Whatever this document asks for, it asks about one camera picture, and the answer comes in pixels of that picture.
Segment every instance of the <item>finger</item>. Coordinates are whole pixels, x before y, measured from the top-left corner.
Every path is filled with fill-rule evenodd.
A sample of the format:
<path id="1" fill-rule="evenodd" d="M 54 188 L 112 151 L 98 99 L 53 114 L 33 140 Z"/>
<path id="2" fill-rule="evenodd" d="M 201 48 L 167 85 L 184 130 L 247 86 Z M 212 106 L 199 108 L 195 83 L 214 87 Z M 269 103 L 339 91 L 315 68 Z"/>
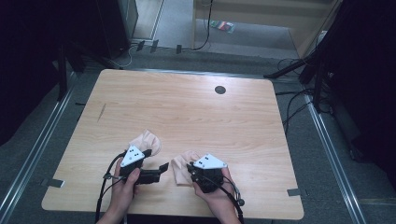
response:
<path id="1" fill-rule="evenodd" d="M 119 158 L 117 160 L 117 164 L 116 164 L 116 168 L 114 169 L 114 176 L 120 176 L 120 166 L 121 166 L 121 162 L 122 162 L 123 157 Z M 118 180 L 113 178 L 112 182 L 113 184 L 116 183 Z"/>
<path id="2" fill-rule="evenodd" d="M 116 169 L 114 170 L 114 176 L 119 176 L 120 175 L 120 167 L 121 167 L 122 160 L 123 160 L 123 157 L 121 157 L 121 158 L 119 158 L 117 160 Z"/>
<path id="3" fill-rule="evenodd" d="M 228 169 L 228 167 L 224 167 L 221 169 L 222 174 L 229 178 L 231 181 L 233 181 L 233 179 L 231 178 L 231 174 L 230 174 L 230 170 Z"/>
<path id="4" fill-rule="evenodd" d="M 197 184 L 197 183 L 195 183 L 195 182 L 192 182 L 192 186 L 194 187 L 194 189 L 195 189 L 195 194 L 197 195 L 197 196 L 203 196 L 204 195 L 204 193 L 202 192 L 202 190 L 201 190 L 201 188 L 199 187 L 199 185 Z"/>
<path id="5" fill-rule="evenodd" d="M 133 186 L 134 186 L 134 183 L 139 178 L 139 175 L 140 175 L 140 169 L 139 168 L 134 168 L 134 170 L 129 174 L 125 185 L 127 185 L 128 188 L 132 189 Z"/>

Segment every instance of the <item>human hand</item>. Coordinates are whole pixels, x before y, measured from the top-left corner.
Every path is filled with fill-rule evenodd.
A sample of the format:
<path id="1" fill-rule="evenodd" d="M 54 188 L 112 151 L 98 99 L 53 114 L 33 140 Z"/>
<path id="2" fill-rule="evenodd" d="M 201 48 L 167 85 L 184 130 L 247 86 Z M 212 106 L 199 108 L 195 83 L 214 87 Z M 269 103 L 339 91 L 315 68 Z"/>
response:
<path id="1" fill-rule="evenodd" d="M 221 172 L 233 182 L 228 168 L 222 168 Z M 225 179 L 222 187 L 233 195 L 233 186 L 228 182 L 228 179 Z M 192 184 L 195 188 L 195 194 L 206 201 L 210 211 L 222 224 L 240 224 L 234 205 L 225 192 L 221 189 L 216 189 L 211 193 L 203 193 L 197 183 L 193 182 Z"/>
<path id="2" fill-rule="evenodd" d="M 116 170 L 114 171 L 114 176 L 120 175 L 120 164 L 122 158 L 117 161 Z M 132 199 L 134 198 L 134 183 L 137 178 L 139 178 L 140 169 L 135 168 L 128 176 L 128 179 L 124 183 L 122 180 L 115 184 L 117 179 L 113 179 L 113 187 L 111 189 L 111 201 L 110 206 L 103 217 L 97 223 L 101 224 L 118 224 L 122 218 L 128 212 L 128 208 L 131 205 Z"/>

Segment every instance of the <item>wooden table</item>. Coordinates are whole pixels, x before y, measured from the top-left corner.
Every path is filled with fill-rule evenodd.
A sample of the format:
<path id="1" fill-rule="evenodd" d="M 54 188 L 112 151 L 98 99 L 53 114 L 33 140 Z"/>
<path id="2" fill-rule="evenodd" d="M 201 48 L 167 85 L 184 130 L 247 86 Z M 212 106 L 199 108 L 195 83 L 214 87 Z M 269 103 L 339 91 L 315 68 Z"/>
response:
<path id="1" fill-rule="evenodd" d="M 215 93 L 217 86 L 226 92 Z M 187 150 L 211 153 L 228 163 L 245 217 L 303 217 L 300 196 L 287 193 L 298 187 L 270 81 L 120 70 L 99 76 L 54 176 L 64 186 L 48 188 L 43 208 L 94 211 L 108 165 L 146 129 L 163 147 L 144 168 L 157 169 Z M 176 185 L 171 167 L 160 183 L 140 187 L 129 212 L 212 216 L 192 187 Z"/>
<path id="2" fill-rule="evenodd" d="M 342 0 L 214 0 L 211 20 L 288 27 L 291 40 L 300 58 L 303 58 L 316 45 L 316 38 L 321 31 L 329 29 L 341 2 Z M 193 48 L 196 19 L 207 20 L 209 7 L 210 0 L 194 0 L 191 35 Z"/>

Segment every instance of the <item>beige glove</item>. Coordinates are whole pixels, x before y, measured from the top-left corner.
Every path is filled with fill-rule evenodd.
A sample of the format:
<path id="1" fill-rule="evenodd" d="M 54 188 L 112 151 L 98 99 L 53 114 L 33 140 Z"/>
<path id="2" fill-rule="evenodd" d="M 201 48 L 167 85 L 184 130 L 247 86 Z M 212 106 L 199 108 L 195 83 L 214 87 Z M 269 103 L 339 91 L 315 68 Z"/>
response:
<path id="1" fill-rule="evenodd" d="M 161 140 L 149 130 L 145 130 L 136 139 L 129 143 L 130 146 L 136 146 L 140 151 L 152 149 L 151 156 L 157 155 L 161 150 Z"/>
<path id="2" fill-rule="evenodd" d="M 171 160 L 171 166 L 178 186 L 192 186 L 191 174 L 187 170 L 187 164 L 190 161 L 198 161 L 200 158 L 195 151 L 186 151 Z"/>

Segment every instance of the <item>black fabric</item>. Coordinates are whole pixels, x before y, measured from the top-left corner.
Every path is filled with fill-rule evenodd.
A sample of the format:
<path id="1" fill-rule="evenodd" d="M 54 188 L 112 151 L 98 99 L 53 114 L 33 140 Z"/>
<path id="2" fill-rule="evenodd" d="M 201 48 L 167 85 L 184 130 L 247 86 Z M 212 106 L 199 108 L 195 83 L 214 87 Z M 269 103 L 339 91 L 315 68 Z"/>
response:
<path id="1" fill-rule="evenodd" d="M 353 10 L 325 52 L 329 84 L 360 131 L 348 141 L 387 172 L 396 188 L 396 4 L 350 3 Z M 352 135 L 348 127 L 343 131 Z"/>
<path id="2" fill-rule="evenodd" d="M 4 2 L 1 7 L 0 49 L 0 146 L 17 131 L 58 80 L 50 53 L 42 48 L 29 22 L 18 9 Z"/>

